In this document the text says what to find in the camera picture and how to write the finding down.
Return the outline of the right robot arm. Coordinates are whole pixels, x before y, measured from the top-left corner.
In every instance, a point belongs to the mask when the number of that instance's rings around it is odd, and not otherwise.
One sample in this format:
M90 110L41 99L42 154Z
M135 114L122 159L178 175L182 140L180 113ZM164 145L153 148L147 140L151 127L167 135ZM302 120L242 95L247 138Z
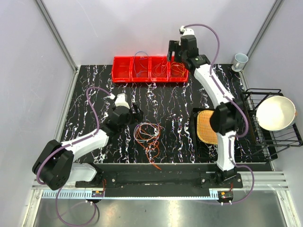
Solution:
M219 187L226 187L236 177L234 161L234 142L237 127L246 116L240 103L226 90L216 75L212 74L212 65L205 55L199 54L196 37L183 35L179 41L170 40L167 60L184 64L185 68L203 86L209 95L214 113L210 118L212 130L217 135L219 171L215 173L215 182Z

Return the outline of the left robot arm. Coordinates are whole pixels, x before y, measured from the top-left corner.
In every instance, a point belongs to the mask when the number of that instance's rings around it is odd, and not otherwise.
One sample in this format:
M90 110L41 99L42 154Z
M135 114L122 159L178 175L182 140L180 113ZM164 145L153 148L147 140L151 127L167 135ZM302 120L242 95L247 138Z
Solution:
M137 104L133 103L131 108L117 106L98 129L70 141L49 141L32 168L37 182L53 191L69 182L98 187L102 183L102 171L93 163L76 163L76 160L106 147L124 128L142 120L143 111Z

